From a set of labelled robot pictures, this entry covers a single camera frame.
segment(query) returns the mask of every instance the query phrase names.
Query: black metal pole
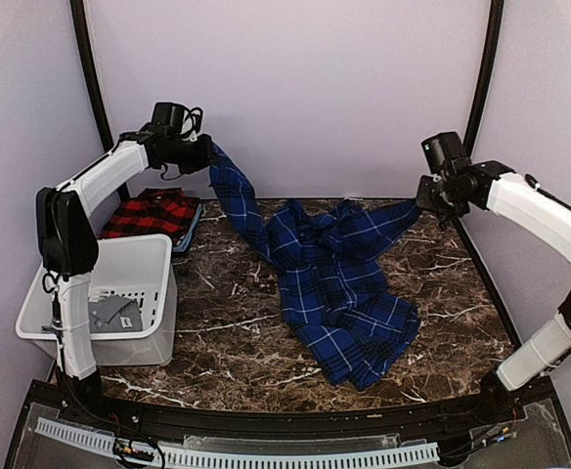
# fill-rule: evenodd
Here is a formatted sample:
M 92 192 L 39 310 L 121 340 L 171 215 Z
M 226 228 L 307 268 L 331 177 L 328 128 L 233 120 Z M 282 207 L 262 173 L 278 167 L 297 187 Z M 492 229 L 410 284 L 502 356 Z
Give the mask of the black metal pole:
M 485 102 L 488 97 L 492 70 L 494 69 L 494 58 L 497 54 L 499 34 L 501 33 L 504 3 L 504 0 L 492 0 L 490 4 L 490 17 L 488 18 L 488 29 L 485 35 L 479 78 L 477 79 L 477 87 L 474 90 L 470 117 L 468 118 L 465 135 L 463 136 L 463 145 L 465 146 L 468 156 L 472 156 L 477 134 L 479 133 L 479 125 L 483 117 L 483 109 L 485 108 Z
M 77 48 L 79 49 L 83 76 L 86 81 L 88 96 L 90 97 L 90 106 L 94 113 L 94 119 L 97 123 L 99 138 L 101 139 L 103 149 L 104 151 L 110 151 L 113 148 L 113 137 L 111 135 L 108 115 L 106 114 L 106 107 L 103 103 L 101 87 L 99 86 L 94 56 L 92 55 L 92 44 L 90 43 L 88 20 L 86 18 L 86 9 L 83 0 L 70 0 L 70 8 L 72 9 L 72 23 L 77 39 Z M 121 200 L 127 200 L 129 198 L 129 189 L 126 184 L 118 188 L 118 195 L 120 195 Z

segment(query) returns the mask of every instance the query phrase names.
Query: white wall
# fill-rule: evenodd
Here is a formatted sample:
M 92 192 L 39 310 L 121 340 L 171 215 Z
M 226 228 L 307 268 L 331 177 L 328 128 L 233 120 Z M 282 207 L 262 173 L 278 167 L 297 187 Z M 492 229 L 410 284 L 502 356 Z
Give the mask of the white wall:
M 205 130 L 259 195 L 298 197 L 414 195 L 426 171 L 419 143 L 465 127 L 489 9 L 487 0 L 88 5 L 116 133 L 147 122 L 156 101 L 201 106 Z M 181 184 L 206 195 L 206 176 Z
M 50 360 L 14 331 L 40 263 L 34 198 L 101 153 L 67 1 L 0 2 L 0 467 Z
M 529 172 L 571 203 L 571 1 L 507 2 L 475 159 Z M 530 234 L 492 214 L 465 218 L 523 339 L 552 317 L 571 268 Z M 571 425 L 571 357 L 553 374 Z

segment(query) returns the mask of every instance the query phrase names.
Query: blue plaid shirt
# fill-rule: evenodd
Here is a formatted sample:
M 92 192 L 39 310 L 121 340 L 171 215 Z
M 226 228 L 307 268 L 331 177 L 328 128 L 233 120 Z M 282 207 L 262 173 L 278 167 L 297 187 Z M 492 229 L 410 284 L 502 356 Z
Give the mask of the blue plaid shirt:
M 417 308 L 388 293 L 376 261 L 417 220 L 415 203 L 366 211 L 345 200 L 311 218 L 290 200 L 265 226 L 250 181 L 215 150 L 212 187 L 238 233 L 277 268 L 285 322 L 331 384 L 374 384 L 420 325 Z

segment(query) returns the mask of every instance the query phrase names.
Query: red plaid shirt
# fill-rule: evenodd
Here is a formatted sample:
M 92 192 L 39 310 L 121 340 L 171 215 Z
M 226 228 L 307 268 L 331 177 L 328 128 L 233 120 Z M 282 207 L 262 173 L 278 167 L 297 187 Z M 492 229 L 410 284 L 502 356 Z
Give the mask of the red plaid shirt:
M 137 235 L 169 235 L 173 245 L 188 232 L 199 200 L 181 189 L 145 189 L 120 206 L 101 231 L 101 238 Z

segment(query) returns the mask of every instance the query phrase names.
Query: plaid shirt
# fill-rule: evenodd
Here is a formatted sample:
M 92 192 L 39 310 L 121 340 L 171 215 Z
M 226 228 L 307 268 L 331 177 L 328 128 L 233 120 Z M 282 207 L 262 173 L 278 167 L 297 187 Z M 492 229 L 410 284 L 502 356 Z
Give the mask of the plaid shirt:
M 181 189 L 144 189 L 120 204 L 99 237 L 163 234 L 176 246 L 188 232 L 198 204 L 198 198 L 186 197 Z
M 417 220 L 415 203 L 367 212 L 345 200 L 310 218 L 290 200 L 265 226 L 250 181 L 215 150 L 211 184 L 238 233 L 277 268 L 285 322 L 331 384 L 374 384 L 420 324 L 416 307 L 388 293 L 376 261 Z

